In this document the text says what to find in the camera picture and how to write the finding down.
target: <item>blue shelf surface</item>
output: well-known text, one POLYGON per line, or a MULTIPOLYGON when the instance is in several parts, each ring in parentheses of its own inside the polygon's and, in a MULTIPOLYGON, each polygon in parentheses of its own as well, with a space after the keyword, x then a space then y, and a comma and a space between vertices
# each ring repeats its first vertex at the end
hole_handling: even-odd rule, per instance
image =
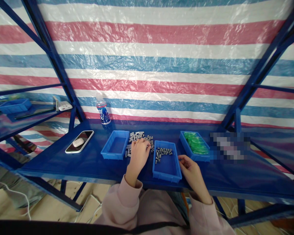
MULTIPOLYGON (((144 131, 153 136, 153 140, 163 140, 176 144, 177 153, 185 154, 180 131, 196 131, 209 143, 210 132, 217 131, 217 125, 143 122, 143 121, 111 121, 103 126, 100 120, 89 119, 76 126, 53 145, 44 150, 17 171, 21 174, 36 177, 47 177, 63 180, 114 184, 120 182, 130 158, 122 161, 103 159, 100 154, 113 130, 131 132, 144 131), (81 153, 66 154, 65 149, 82 132, 94 130, 94 135, 81 153)), ((294 182, 277 168, 252 153, 245 164, 223 164, 198 162, 203 178, 212 196, 262 200, 294 205, 294 182)), ((168 191, 184 191, 189 189, 183 177, 179 183, 170 183, 153 178, 153 157, 150 154, 138 179, 144 188, 168 191)))
POLYGON ((29 111, 17 113, 17 114, 3 114, 0 112, 0 142, 9 137, 12 137, 28 128, 31 128, 39 123, 42 123, 62 112, 51 111, 48 113, 38 114, 33 117, 23 118, 20 120, 14 120, 14 116, 23 116, 30 113, 34 113, 35 111, 43 111, 52 109, 53 105, 41 105, 41 104, 33 104, 29 111))
POLYGON ((294 171, 294 130, 244 127, 251 140, 294 171))

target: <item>lower shelf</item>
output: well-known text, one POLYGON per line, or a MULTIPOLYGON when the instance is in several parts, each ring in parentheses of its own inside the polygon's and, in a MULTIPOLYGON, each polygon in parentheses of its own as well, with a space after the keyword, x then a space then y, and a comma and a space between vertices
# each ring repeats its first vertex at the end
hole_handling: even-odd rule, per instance
MULTIPOLYGON (((112 121, 103 126, 100 120, 89 119, 75 127, 45 151, 18 170, 28 176, 114 184, 120 182, 130 158, 105 160, 100 154, 113 130, 144 131, 154 140, 176 144, 178 154, 185 154, 179 140, 180 131, 196 131, 209 142, 210 132, 217 125, 169 122, 112 121), (94 135, 81 153, 66 154, 65 149, 82 132, 94 135)), ((257 154, 245 164, 198 163, 208 190, 213 196, 294 204, 294 182, 257 154)), ((183 177, 179 183, 153 178, 150 157, 139 175, 144 188, 183 191, 189 188, 183 177)))

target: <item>white charger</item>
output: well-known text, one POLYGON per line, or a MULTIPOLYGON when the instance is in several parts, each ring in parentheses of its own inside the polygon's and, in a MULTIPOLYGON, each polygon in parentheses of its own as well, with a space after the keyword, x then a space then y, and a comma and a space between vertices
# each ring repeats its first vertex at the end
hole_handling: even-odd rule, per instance
POLYGON ((59 111, 65 111, 65 110, 69 110, 73 108, 73 106, 67 101, 59 102, 58 107, 59 107, 59 111))

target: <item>smartphone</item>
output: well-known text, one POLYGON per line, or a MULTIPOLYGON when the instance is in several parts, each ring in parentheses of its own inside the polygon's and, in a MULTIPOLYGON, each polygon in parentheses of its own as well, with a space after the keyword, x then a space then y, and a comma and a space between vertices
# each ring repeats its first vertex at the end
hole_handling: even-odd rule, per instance
POLYGON ((79 152, 81 152, 93 134, 94 134, 94 131, 81 132, 75 140, 82 138, 84 140, 84 143, 81 144, 80 146, 74 147, 73 142, 72 142, 71 145, 65 150, 65 152, 66 153, 79 153, 79 152))

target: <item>blue plastic tray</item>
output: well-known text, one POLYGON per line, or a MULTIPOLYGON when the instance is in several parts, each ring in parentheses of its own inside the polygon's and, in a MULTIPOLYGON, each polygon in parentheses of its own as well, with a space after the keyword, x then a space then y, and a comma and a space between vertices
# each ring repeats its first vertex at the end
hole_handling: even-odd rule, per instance
POLYGON ((113 131, 101 150, 104 159, 123 160, 129 137, 129 131, 113 131))
POLYGON ((155 141, 153 177, 174 183, 178 183, 182 179, 179 159, 177 156, 176 147, 174 143, 159 140, 155 141), (160 158, 160 162, 158 162, 156 165, 155 160, 157 148, 172 149, 173 155, 162 156, 160 158))
MULTIPOLYGON (((204 141, 204 139, 201 137, 201 135, 198 132, 192 132, 192 133, 196 133, 204 141)), ((190 157, 193 161, 201 161, 201 162, 209 162, 210 161, 210 158, 211 158, 210 147, 206 143, 206 141, 204 141, 204 143, 205 143, 205 146, 209 150, 209 154, 196 154, 196 153, 193 153, 193 151, 191 150, 187 140, 185 139, 184 131, 181 131, 180 140, 182 142, 182 145, 183 145, 183 147, 185 149, 185 152, 186 152, 187 156, 190 157)))
POLYGON ((0 111, 4 114, 19 113, 27 111, 31 106, 29 99, 12 100, 0 105, 0 111))

